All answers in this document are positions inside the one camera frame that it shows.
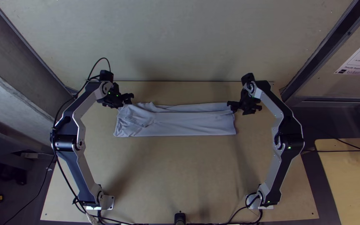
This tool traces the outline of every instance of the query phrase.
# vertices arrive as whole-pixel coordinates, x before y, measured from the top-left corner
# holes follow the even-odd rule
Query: tabletop
[[[360,147],[360,138],[342,139]],[[335,139],[315,141],[317,150],[356,150]],[[340,221],[343,225],[360,224],[360,152],[319,152]]]
[[[241,82],[117,82],[133,103],[156,105],[239,101]],[[117,110],[94,104],[83,116],[85,157],[96,183],[115,196],[102,216],[129,223],[171,223],[180,210],[188,223],[225,223],[244,205],[246,194],[265,181],[273,156],[274,117],[263,107],[253,115],[235,114],[237,135],[114,137]],[[63,160],[65,174],[77,190]],[[282,186],[282,199],[265,210],[262,221],[318,218],[306,172],[298,156]],[[42,220],[87,222],[72,205],[73,195],[55,168]],[[234,221],[255,221],[243,210]]]

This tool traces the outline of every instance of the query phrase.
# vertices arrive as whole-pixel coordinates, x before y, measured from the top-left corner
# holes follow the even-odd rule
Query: white cloth
[[[236,134],[234,114],[225,102],[175,106],[137,103],[118,111],[116,137]]]

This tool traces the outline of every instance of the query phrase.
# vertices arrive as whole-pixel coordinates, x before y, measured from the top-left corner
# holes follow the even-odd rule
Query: black cable
[[[99,222],[100,224],[102,224],[102,225],[106,225],[106,224],[104,224],[104,222],[101,220],[101,210],[98,210],[97,216],[98,216],[98,222]]]
[[[340,153],[340,152],[360,152],[360,150],[334,150],[334,151],[320,151],[320,150],[302,150],[303,152],[318,152],[318,153]]]
[[[323,130],[321,130],[321,129],[319,129],[319,128],[316,128],[316,127],[314,127],[314,126],[304,126],[304,128],[312,128],[312,129],[314,129],[314,130],[317,130],[317,131],[319,131],[319,132],[322,132],[322,133],[326,134],[327,136],[329,136],[329,137],[331,137],[331,138],[333,138],[333,139],[336,139],[337,141],[339,141],[339,142],[341,142],[341,143],[344,143],[344,144],[346,144],[346,145],[349,145],[349,146],[351,146],[351,147],[354,147],[354,148],[359,149],[359,150],[340,150],[340,151],[302,150],[302,151],[304,151],[304,152],[329,152],[329,153],[331,153],[331,152],[333,152],[333,153],[334,153],[334,152],[360,152],[360,147],[355,146],[355,145],[353,145],[353,144],[350,144],[350,143],[348,143],[348,142],[345,142],[345,141],[343,141],[343,140],[341,140],[341,139],[339,139],[339,138],[336,138],[336,137],[334,137],[333,135],[327,133],[326,131],[323,131]]]
[[[13,219],[17,214],[19,214],[24,208],[26,208],[26,206],[28,206],[32,201],[34,201],[40,195],[41,190],[43,189],[42,187],[44,186],[45,180],[47,179],[48,169],[50,168],[52,162],[54,161],[54,158],[55,157],[52,158],[51,162],[49,163],[49,165],[47,167],[47,171],[45,172],[44,180],[42,181],[43,183],[41,184],[40,190],[38,191],[37,195],[31,201],[29,201],[25,206],[23,206],[21,209],[19,209],[19,211],[17,211],[10,219],[8,219],[5,223],[3,223],[3,225],[5,225],[9,221],[11,221],[11,219]]]
[[[94,64],[93,68],[91,69],[91,71],[90,71],[90,73],[89,73],[89,75],[88,75],[88,77],[87,77],[86,82],[84,83],[84,85],[81,87],[81,89],[80,89],[80,90],[77,92],[77,94],[75,95],[75,98],[77,98],[77,96],[79,95],[79,93],[80,93],[80,92],[83,90],[83,88],[87,85],[88,81],[90,80],[91,74],[92,74],[95,66],[96,66],[101,60],[103,60],[103,59],[105,59],[105,60],[108,62],[109,72],[111,72],[111,71],[110,71],[110,63],[109,63],[109,60],[108,60],[107,58],[105,58],[105,57],[102,57],[102,58],[98,59],[97,62]]]
[[[218,224],[218,225],[228,225],[228,224],[243,224],[243,225],[259,224],[259,222],[260,222],[260,220],[262,219],[262,216],[263,216],[263,211],[262,211],[262,209],[259,209],[259,218],[258,218],[256,221],[254,221],[254,222],[231,222],[231,220],[233,220],[233,218],[235,217],[235,215],[236,215],[239,211],[241,211],[241,210],[243,210],[243,209],[249,208],[249,207],[252,206],[252,204],[259,198],[259,195],[257,195],[257,196],[251,201],[250,204],[247,204],[247,199],[248,199],[248,197],[250,197],[251,195],[255,195],[255,194],[256,194],[256,192],[247,195],[247,196],[245,197],[245,206],[239,208],[235,213],[233,213],[233,215],[230,217],[230,219],[229,219],[226,223],[222,223],[222,224]]]

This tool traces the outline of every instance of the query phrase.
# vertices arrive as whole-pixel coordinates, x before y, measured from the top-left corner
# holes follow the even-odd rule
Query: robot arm
[[[78,199],[87,209],[111,210],[115,198],[105,195],[101,185],[96,184],[84,157],[85,126],[81,117],[97,101],[111,108],[131,104],[133,94],[121,94],[119,85],[113,82],[113,74],[102,70],[99,81],[90,81],[85,92],[62,114],[51,132],[52,148],[66,161],[79,189]]]
[[[272,127],[273,159],[266,181],[258,186],[256,194],[249,195],[247,204],[256,196],[250,208],[267,208],[276,205],[281,198],[280,188],[290,167],[291,161],[300,154],[304,147],[302,128],[294,118],[292,111],[270,90],[268,81],[255,81],[252,73],[241,79],[243,89],[239,102],[228,102],[235,112],[244,111],[243,115],[253,114],[262,107],[256,105],[263,102],[276,118]],[[66,161],[79,189],[78,199],[87,209],[111,210],[114,197],[105,195],[101,185],[96,184],[84,156],[85,126],[81,117],[95,101],[103,106],[119,108],[123,104],[131,104],[133,94],[121,94],[119,86],[113,83],[113,74],[102,70],[99,81],[90,81],[85,92],[76,99],[62,114],[51,132],[52,148],[57,155]]]
[[[239,102],[228,102],[232,110],[244,111],[243,115],[253,114],[262,107],[256,105],[262,102],[276,118],[272,127],[273,158],[269,173],[263,184],[258,186],[256,194],[250,195],[247,204],[256,196],[260,202],[254,202],[250,208],[268,208],[277,205],[281,198],[281,185],[292,160],[301,153],[305,142],[301,124],[287,107],[271,90],[268,81],[255,81],[254,75],[248,73],[241,78],[243,89]]]

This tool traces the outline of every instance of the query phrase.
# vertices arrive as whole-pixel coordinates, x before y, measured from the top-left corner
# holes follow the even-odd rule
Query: metal frame
[[[288,106],[294,106],[307,98],[297,98],[295,94],[322,68],[359,26],[360,0],[354,0],[312,56],[282,91],[281,98]]]

